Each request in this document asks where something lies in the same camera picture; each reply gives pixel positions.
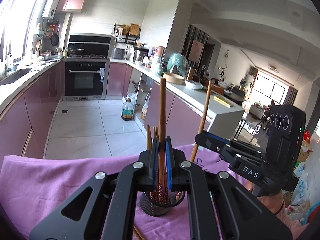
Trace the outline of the right hand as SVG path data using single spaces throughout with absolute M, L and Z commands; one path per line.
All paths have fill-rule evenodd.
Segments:
M 257 198 L 265 207 L 267 207 L 274 215 L 280 213 L 284 207 L 283 193 L 272 196 L 261 196 Z

